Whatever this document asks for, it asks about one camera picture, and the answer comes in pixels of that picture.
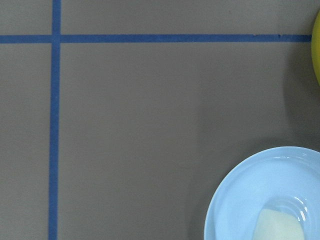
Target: plate rim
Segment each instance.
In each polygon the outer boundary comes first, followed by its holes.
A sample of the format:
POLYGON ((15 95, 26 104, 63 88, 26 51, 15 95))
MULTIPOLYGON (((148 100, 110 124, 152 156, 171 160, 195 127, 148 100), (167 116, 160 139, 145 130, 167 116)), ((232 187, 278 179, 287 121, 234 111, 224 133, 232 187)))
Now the plate rim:
POLYGON ((208 213, 213 208, 215 198, 217 197, 217 194, 219 193, 220 189, 223 187, 224 182, 233 175, 233 172, 235 172, 239 168, 241 168, 242 165, 247 164, 247 162, 250 161, 251 159, 256 158, 258 155, 265 154, 267 152, 273 152, 273 151, 279 151, 279 150, 307 151, 309 153, 313 153, 313 154, 319 155, 319 157, 320 157, 320 152, 318 152, 316 150, 313 150, 313 149, 310 149, 310 148, 301 147, 301 146, 277 146, 277 147, 267 148, 265 150, 259 151, 259 152, 255 153, 255 154, 245 158, 240 163, 238 163, 234 168, 232 168, 226 174, 226 176, 222 179, 222 181, 219 183, 218 187, 216 188, 216 190, 213 193, 213 196, 212 196, 212 198, 210 200, 209 206, 208 206, 206 214, 205 214, 204 228, 203 228, 203 239, 204 240, 209 240, 208 236, 207 236, 207 234, 208 234, 208 213))

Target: white food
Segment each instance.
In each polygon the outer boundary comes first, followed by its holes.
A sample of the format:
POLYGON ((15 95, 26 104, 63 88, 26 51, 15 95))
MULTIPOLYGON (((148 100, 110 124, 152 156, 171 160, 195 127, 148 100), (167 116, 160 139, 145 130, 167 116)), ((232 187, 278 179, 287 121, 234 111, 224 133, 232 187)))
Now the white food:
POLYGON ((304 240, 299 221, 292 215, 263 209, 260 212, 252 240, 304 240))

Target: blue tape line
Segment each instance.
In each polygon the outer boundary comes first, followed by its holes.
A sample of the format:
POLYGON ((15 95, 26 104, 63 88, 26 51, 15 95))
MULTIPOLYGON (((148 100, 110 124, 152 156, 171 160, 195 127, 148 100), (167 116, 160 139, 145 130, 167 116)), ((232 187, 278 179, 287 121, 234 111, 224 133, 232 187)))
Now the blue tape line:
POLYGON ((61 0, 52 5, 48 239, 58 239, 61 0))
POLYGON ((308 43, 311 35, 279 34, 106 34, 61 35, 62 43, 216 43, 293 42, 308 43))
POLYGON ((0 44, 49 44, 51 35, 0 35, 0 44))

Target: light blue plate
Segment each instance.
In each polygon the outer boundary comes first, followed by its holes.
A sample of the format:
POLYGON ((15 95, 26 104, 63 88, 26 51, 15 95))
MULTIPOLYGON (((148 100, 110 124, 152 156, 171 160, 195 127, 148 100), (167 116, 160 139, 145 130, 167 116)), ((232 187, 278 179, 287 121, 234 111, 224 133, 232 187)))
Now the light blue plate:
POLYGON ((209 205, 204 240, 252 240, 263 208, 300 222, 305 240, 320 237, 320 152, 284 146, 238 164, 209 205))

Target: gray surface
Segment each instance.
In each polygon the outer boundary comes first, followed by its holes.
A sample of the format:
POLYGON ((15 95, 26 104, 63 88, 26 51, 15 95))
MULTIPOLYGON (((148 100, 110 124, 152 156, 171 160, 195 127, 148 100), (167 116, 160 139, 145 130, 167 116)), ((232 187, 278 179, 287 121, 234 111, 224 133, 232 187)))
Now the gray surface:
POLYGON ((261 150, 320 150, 309 43, 63 44, 59 239, 202 239, 261 150))
POLYGON ((48 228, 50 45, 0 45, 0 239, 48 228))
POLYGON ((1 0, 0 35, 51 34, 51 0, 1 0))
MULTIPOLYGON (((3 0, 0 35, 50 34, 3 0)), ((64 34, 310 34, 308 1, 62 1, 64 34)), ((0 239, 48 227, 48 44, 0 45, 0 239)), ((261 150, 320 151, 309 43, 62 44, 59 240, 199 240, 223 177, 261 150)))
POLYGON ((63 0, 64 34, 311 34, 315 0, 63 0))

